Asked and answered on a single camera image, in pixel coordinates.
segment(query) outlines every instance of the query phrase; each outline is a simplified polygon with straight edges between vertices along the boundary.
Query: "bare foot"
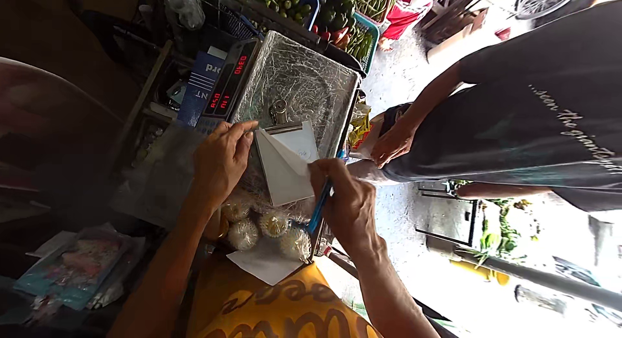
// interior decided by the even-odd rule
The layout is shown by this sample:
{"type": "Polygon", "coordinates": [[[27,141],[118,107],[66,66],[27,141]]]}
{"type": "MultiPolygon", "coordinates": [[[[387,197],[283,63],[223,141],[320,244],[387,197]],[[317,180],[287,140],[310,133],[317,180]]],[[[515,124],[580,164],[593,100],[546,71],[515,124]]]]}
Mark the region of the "bare foot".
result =
{"type": "Polygon", "coordinates": [[[380,47],[380,50],[382,51],[391,52],[393,51],[393,48],[391,48],[392,42],[392,40],[386,37],[380,37],[380,39],[378,40],[378,47],[380,47]]]}

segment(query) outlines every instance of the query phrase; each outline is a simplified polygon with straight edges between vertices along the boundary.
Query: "leg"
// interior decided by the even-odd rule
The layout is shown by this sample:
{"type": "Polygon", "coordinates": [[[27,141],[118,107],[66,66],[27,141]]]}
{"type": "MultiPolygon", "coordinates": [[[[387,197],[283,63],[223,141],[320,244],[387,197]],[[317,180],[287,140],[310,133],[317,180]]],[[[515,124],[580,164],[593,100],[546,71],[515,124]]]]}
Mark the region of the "leg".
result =
{"type": "Polygon", "coordinates": [[[470,183],[462,185],[456,193],[463,199],[502,199],[523,197],[550,192],[548,186],[504,185],[492,183],[470,183]]]}
{"type": "Polygon", "coordinates": [[[421,9],[414,11],[412,8],[402,8],[399,4],[395,4],[393,9],[387,15],[387,20],[391,23],[383,32],[378,40],[378,46],[382,51],[392,51],[391,43],[398,40],[409,26],[416,24],[430,10],[432,4],[429,3],[421,9]]]}

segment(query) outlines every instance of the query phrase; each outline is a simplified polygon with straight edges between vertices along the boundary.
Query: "white paper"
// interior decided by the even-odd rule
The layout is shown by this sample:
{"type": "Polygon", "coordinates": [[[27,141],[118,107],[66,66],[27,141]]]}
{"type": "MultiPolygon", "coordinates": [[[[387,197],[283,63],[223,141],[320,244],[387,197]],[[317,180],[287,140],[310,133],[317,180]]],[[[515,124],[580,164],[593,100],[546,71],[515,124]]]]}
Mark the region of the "white paper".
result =
{"type": "Polygon", "coordinates": [[[269,135],[263,129],[255,131],[273,206],[314,195],[307,163],[317,159],[317,148],[311,122],[303,122],[302,126],[302,130],[278,135],[269,135]]]}
{"type": "Polygon", "coordinates": [[[252,249],[228,254],[227,258],[270,286],[276,285],[304,264],[299,260],[283,258],[279,243],[265,237],[260,238],[252,249]]]}

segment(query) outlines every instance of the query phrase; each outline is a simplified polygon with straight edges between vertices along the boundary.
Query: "blue pen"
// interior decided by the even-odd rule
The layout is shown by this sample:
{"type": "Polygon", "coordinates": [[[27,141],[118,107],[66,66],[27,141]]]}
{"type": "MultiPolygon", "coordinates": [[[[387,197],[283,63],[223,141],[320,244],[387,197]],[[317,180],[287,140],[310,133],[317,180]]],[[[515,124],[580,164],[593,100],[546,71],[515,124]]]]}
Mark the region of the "blue pen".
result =
{"type": "Polygon", "coordinates": [[[326,204],[326,199],[328,198],[328,195],[330,194],[330,190],[332,188],[333,183],[330,181],[329,178],[326,178],[326,181],[324,182],[324,187],[322,188],[322,193],[320,194],[320,198],[318,198],[317,203],[315,204],[315,209],[313,210],[311,221],[309,222],[309,225],[307,225],[307,231],[309,232],[309,235],[313,235],[313,231],[315,231],[315,228],[320,223],[320,219],[322,219],[322,209],[326,204]]]}

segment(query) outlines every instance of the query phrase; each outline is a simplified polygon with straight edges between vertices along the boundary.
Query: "red clothing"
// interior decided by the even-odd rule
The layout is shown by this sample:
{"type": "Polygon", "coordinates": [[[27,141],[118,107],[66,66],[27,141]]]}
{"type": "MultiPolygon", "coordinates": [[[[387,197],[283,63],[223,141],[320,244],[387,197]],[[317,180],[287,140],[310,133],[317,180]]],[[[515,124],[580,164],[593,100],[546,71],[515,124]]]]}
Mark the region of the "red clothing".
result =
{"type": "Polygon", "coordinates": [[[387,14],[387,20],[391,23],[383,37],[391,40],[398,40],[411,24],[421,20],[432,8],[432,2],[424,6],[412,7],[411,0],[397,0],[395,5],[387,14]]]}

